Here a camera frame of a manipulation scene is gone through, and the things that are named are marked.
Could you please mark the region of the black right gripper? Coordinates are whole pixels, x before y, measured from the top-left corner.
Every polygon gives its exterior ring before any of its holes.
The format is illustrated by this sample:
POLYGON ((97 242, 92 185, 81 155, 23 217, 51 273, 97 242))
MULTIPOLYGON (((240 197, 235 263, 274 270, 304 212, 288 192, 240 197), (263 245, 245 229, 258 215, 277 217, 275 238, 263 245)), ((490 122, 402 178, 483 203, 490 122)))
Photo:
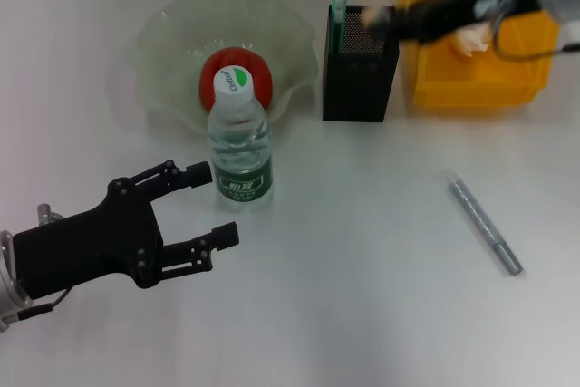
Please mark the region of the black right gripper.
POLYGON ((419 0, 410 6, 410 11, 388 7, 384 34, 388 40, 434 42, 500 14, 510 17, 540 9, 538 0, 419 0))

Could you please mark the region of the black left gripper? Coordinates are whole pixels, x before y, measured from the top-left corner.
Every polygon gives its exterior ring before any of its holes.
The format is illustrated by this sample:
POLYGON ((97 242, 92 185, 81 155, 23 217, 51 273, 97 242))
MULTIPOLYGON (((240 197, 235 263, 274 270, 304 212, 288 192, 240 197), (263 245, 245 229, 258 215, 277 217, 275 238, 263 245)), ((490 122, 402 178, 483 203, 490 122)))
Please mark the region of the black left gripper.
POLYGON ((147 289, 160 280, 209 272, 211 254, 239 244, 237 224, 167 245, 151 202, 171 192, 212 182, 202 161, 181 170, 167 160, 128 179, 110 183, 105 199, 83 213, 14 236, 16 279, 33 299, 109 274, 129 276, 147 289))

